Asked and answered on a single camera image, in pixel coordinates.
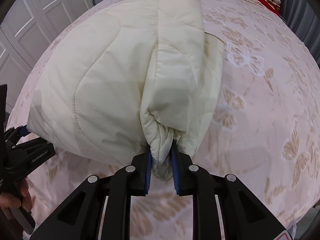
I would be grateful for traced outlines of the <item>person's left hand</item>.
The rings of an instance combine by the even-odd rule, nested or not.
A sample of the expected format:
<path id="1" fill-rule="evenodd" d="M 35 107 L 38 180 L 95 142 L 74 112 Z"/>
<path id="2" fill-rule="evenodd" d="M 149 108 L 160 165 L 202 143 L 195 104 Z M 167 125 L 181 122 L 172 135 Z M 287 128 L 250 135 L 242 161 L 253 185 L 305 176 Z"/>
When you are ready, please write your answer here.
<path id="1" fill-rule="evenodd" d="M 23 179 L 20 185 L 22 200 L 8 192 L 2 192 L 0 197 L 0 205 L 2 209 L 23 207 L 27 212 L 31 211 L 33 204 L 29 193 L 29 185 L 26 179 Z"/>

